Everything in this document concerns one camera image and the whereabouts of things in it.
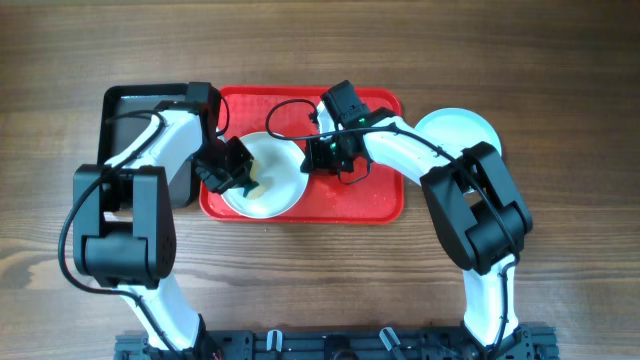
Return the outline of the green yellow sponge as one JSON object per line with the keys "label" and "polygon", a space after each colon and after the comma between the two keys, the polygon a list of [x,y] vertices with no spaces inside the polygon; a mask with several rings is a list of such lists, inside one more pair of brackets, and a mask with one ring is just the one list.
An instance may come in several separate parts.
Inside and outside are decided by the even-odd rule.
{"label": "green yellow sponge", "polygon": [[257,176],[260,170],[260,164],[257,160],[252,160],[249,167],[249,176],[247,181],[242,185],[243,197],[248,200],[256,200],[264,195],[266,188],[258,182]]}

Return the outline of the white plate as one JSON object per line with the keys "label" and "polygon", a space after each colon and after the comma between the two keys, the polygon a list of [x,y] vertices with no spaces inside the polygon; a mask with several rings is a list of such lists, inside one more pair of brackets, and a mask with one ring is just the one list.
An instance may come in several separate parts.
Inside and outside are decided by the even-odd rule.
{"label": "white plate", "polygon": [[259,186],[244,196],[244,190],[227,190],[222,199],[236,213],[251,219],[268,219],[291,209],[304,194],[309,175],[300,171],[305,156],[293,141],[278,140],[267,132],[240,138],[254,157],[251,178]]}

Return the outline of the light blue plate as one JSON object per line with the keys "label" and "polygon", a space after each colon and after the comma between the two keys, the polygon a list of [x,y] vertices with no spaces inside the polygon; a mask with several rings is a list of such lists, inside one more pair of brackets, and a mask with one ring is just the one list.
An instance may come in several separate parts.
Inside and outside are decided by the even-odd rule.
{"label": "light blue plate", "polygon": [[463,108],[442,108],[424,116],[415,130],[436,139],[442,147],[458,145],[472,147],[479,142],[491,144],[503,155],[497,131],[481,115]]}

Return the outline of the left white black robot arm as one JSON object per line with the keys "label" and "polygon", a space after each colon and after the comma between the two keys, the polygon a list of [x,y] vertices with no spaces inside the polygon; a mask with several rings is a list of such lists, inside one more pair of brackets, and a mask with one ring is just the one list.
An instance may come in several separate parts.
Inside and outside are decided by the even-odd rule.
{"label": "left white black robot arm", "polygon": [[136,110],[134,116],[150,120],[144,132],[104,164],[81,166],[73,178],[73,206],[58,242],[60,269],[84,292],[124,299],[163,359],[223,356],[172,273],[177,240],[169,184],[190,160],[213,193],[263,194],[252,155],[238,138],[225,139],[218,125],[228,109],[225,98],[213,98]]}

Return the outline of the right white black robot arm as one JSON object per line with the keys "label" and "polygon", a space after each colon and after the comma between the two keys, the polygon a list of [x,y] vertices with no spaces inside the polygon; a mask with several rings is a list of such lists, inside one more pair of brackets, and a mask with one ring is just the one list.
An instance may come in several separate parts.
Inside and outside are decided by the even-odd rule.
{"label": "right white black robot arm", "polygon": [[496,359],[515,345],[515,270],[533,219],[500,149],[448,130],[439,139],[387,108],[358,108],[347,122],[317,107],[305,141],[326,164],[363,157],[420,185],[437,238],[463,274],[462,325],[482,357]]}

